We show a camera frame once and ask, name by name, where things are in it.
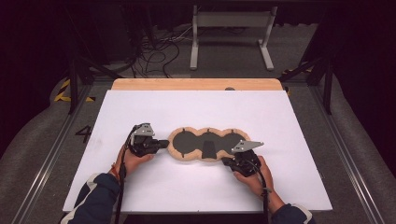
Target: metal rail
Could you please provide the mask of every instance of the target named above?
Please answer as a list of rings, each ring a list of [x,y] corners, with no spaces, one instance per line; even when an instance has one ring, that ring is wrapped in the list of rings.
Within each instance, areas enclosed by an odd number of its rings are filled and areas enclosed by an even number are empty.
[[[384,219],[381,217],[377,206],[373,200],[373,197],[370,194],[370,191],[367,189],[366,183],[359,172],[358,167],[356,166],[355,162],[353,161],[352,156],[349,153],[346,143],[342,135],[339,133],[338,128],[332,119],[332,116],[326,112],[322,104],[322,96],[318,87],[309,87],[312,96],[316,100],[318,107],[326,122],[332,132],[332,137],[337,145],[337,152],[340,156],[342,163],[346,168],[346,172],[349,175],[350,181],[353,185],[353,188],[356,190],[359,199],[361,200],[361,204],[363,205],[363,209],[370,219],[370,222],[373,224],[385,223]]]
[[[62,146],[64,144],[64,140],[72,126],[74,120],[77,117],[78,111],[81,109],[81,106],[84,104],[84,100],[88,96],[88,93],[91,90],[91,86],[83,86],[81,90],[81,94],[79,95],[79,102],[75,109],[75,111],[68,115],[64,121],[64,125],[62,126],[58,136],[56,137],[55,142],[53,143],[49,155],[45,159],[43,165],[40,168],[40,171],[37,173],[35,177],[35,181],[33,182],[32,186],[30,187],[28,193],[23,200],[20,209],[18,210],[17,214],[15,215],[14,219],[11,223],[18,223],[22,224],[25,223],[27,218],[30,216],[35,203],[37,202],[38,197],[40,196],[41,191],[43,190],[44,186],[48,178],[50,177],[50,173],[52,168],[55,165],[55,162],[58,160],[58,157],[62,151]]]

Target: sleeve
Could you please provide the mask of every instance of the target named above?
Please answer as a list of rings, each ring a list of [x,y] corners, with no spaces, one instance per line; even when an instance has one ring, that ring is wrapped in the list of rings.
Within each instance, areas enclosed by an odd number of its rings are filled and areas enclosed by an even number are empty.
[[[299,204],[285,204],[272,216],[272,224],[316,224],[312,213]]]
[[[61,224],[110,223],[120,185],[111,174],[92,175],[82,187],[75,208]]]

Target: wooden plank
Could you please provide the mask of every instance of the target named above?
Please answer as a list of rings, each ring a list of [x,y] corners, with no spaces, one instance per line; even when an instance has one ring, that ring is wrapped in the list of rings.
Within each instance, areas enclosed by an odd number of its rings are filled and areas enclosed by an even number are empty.
[[[119,78],[114,91],[282,91],[276,78]]]

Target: black cable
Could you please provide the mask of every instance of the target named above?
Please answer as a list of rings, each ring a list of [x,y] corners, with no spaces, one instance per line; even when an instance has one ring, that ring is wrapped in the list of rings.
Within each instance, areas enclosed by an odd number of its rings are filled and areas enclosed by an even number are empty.
[[[131,65],[132,73],[134,73],[134,78],[136,78],[136,71],[134,70],[133,66]]]
[[[144,76],[143,74],[141,74],[141,73],[139,72],[139,69],[136,68],[136,63],[134,64],[134,70],[135,70],[141,77]]]
[[[177,48],[177,55],[176,55],[174,58],[172,58],[169,62],[167,62],[167,63],[165,63],[165,64],[163,65],[163,73],[164,73],[167,77],[171,77],[171,76],[170,76],[169,74],[166,73],[165,66],[168,65],[169,63],[171,63],[172,61],[174,61],[174,60],[177,58],[178,54],[180,53],[180,49],[178,48],[178,45],[175,44],[174,42],[170,42],[170,43],[172,43],[172,44]]]
[[[115,68],[115,69],[108,69],[108,68],[107,69],[118,74],[118,73],[121,73],[123,71],[128,70],[128,68],[130,68],[131,65],[134,64],[135,61],[136,61],[136,59],[131,60],[129,63],[127,63],[127,64],[125,64],[125,65],[123,65],[121,67],[118,67],[118,68]],[[94,71],[93,74],[96,75],[96,76],[106,75],[106,74],[104,74],[104,73],[102,73],[100,71]]]
[[[265,182],[264,175],[259,167],[257,167],[253,162],[247,161],[253,166],[253,169],[259,173],[260,178],[262,179],[262,211],[264,212],[264,224],[268,224],[268,189],[267,183]]]
[[[121,211],[121,205],[122,205],[122,197],[123,197],[123,192],[124,192],[124,182],[125,182],[125,176],[126,176],[126,168],[125,168],[125,152],[126,150],[129,149],[129,144],[128,142],[131,141],[131,136],[132,133],[134,132],[135,128],[131,130],[131,132],[128,134],[128,137],[125,140],[121,155],[121,164],[120,164],[120,171],[119,171],[119,177],[120,177],[120,193],[119,193],[119,202],[117,204],[117,210],[116,210],[116,219],[114,221],[115,224],[119,224],[120,222],[120,211]]]
[[[151,58],[154,57],[154,55],[156,55],[156,54],[162,55],[163,58],[162,58],[161,60],[159,60],[159,61],[152,61]],[[154,52],[154,53],[152,53],[152,54],[148,57],[148,59],[145,59],[145,58],[144,58],[143,61],[146,62],[145,74],[151,73],[151,72],[161,72],[160,70],[156,70],[156,69],[154,69],[154,70],[148,70],[148,69],[149,69],[149,64],[150,64],[150,63],[162,63],[162,62],[164,62],[165,60],[166,60],[166,55],[165,55],[164,53],[162,53],[162,52]]]
[[[140,60],[137,60],[137,63],[139,64],[139,66],[140,66],[140,69],[141,69],[141,73],[139,73],[142,77],[147,77],[146,75],[145,75],[145,72],[143,71],[143,65],[140,63]]]

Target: dark background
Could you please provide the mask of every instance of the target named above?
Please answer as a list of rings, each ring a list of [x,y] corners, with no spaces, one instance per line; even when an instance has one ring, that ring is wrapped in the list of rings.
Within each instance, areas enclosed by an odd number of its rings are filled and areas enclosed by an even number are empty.
[[[45,1],[24,0],[0,9],[0,155],[24,124],[50,105],[50,92],[68,74],[67,50],[57,16],[72,21],[78,51],[99,63],[131,60],[139,51],[142,24],[131,16],[128,26],[133,29],[126,34],[118,6],[72,6],[63,14],[57,10]],[[150,7],[149,11],[152,23],[160,29],[172,30],[191,22],[189,6]],[[276,24],[319,23],[325,12],[329,13],[325,7],[280,7]],[[332,10],[330,15],[330,25],[316,33],[306,59],[319,56],[332,45],[339,47],[334,52],[334,73],[395,175],[396,23],[392,7],[386,2],[364,1]]]

